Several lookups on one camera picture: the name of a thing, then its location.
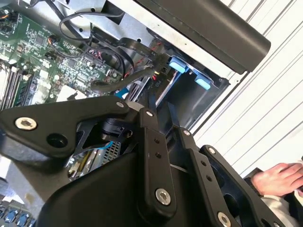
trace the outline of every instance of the blue tab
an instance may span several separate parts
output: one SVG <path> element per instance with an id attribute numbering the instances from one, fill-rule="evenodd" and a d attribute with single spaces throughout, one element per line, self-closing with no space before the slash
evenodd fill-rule
<path id="1" fill-rule="evenodd" d="M 129 91 L 127 88 L 123 88 L 121 91 L 119 91 L 118 93 L 115 94 L 115 96 L 119 97 L 119 98 L 123 98 L 123 95 L 127 94 Z"/>
<path id="2" fill-rule="evenodd" d="M 184 73 L 187 69 L 186 64 L 176 57 L 171 58 L 169 66 L 174 68 L 175 70 L 177 70 L 180 73 Z"/>
<path id="3" fill-rule="evenodd" d="M 203 87 L 205 90 L 209 90 L 211 87 L 210 86 L 211 81 L 205 76 L 203 76 L 201 73 L 197 74 L 197 77 L 195 78 L 195 82 L 201 87 Z"/>

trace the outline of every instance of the white corrugated wall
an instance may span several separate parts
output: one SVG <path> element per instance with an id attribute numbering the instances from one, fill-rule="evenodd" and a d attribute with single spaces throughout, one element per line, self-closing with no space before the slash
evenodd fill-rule
<path id="1" fill-rule="evenodd" d="M 195 135 L 245 176 L 303 155 L 303 0 L 222 0 L 272 43 Z"/>

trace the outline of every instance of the blue cable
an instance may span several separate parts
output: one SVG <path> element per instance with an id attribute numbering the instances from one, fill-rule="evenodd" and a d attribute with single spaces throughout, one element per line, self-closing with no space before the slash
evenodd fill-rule
<path id="1" fill-rule="evenodd" d="M 113 145 L 113 141 L 110 141 L 105 147 L 102 147 L 102 148 L 91 148 L 89 150 L 94 150 L 94 149 L 107 149 L 109 147 L 111 147 Z"/>

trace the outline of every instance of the white sleeve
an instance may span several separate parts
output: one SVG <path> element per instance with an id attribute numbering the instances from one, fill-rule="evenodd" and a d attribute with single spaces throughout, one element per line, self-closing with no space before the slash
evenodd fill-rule
<path id="1" fill-rule="evenodd" d="M 265 195 L 262 200 L 286 227 L 299 227 L 296 219 L 290 216 L 289 204 L 283 198 L 274 195 Z"/>

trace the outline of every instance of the silver screw head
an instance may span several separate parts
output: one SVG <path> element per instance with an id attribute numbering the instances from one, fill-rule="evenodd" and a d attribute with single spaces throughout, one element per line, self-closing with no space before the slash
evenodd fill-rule
<path id="1" fill-rule="evenodd" d="M 147 115 L 149 115 L 149 116 L 153 117 L 153 114 L 152 114 L 151 112 L 146 111 L 146 113 L 147 113 Z"/>
<path id="2" fill-rule="evenodd" d="M 123 108 L 123 107 L 124 107 L 123 103 L 116 102 L 116 104 L 117 104 L 117 106 L 119 106 L 119 107 L 121 107 L 121 108 Z"/>
<path id="3" fill-rule="evenodd" d="M 214 149 L 208 148 L 209 152 L 212 153 L 213 155 L 216 153 Z"/>
<path id="4" fill-rule="evenodd" d="M 184 132 L 185 135 L 190 136 L 190 132 L 189 131 L 184 130 L 183 132 Z"/>
<path id="5" fill-rule="evenodd" d="M 29 117 L 19 117 L 15 121 L 15 125 L 19 129 L 30 131 L 34 130 L 37 127 L 37 122 Z"/>
<path id="6" fill-rule="evenodd" d="M 229 218 L 226 216 L 226 214 L 219 212 L 218 213 L 218 219 L 220 221 L 220 223 L 224 226 L 224 227 L 231 227 L 232 223 L 229 220 Z"/>
<path id="7" fill-rule="evenodd" d="M 171 201 L 170 195 L 163 188 L 159 188 L 156 190 L 156 199 L 165 206 L 170 205 L 170 201 Z"/>

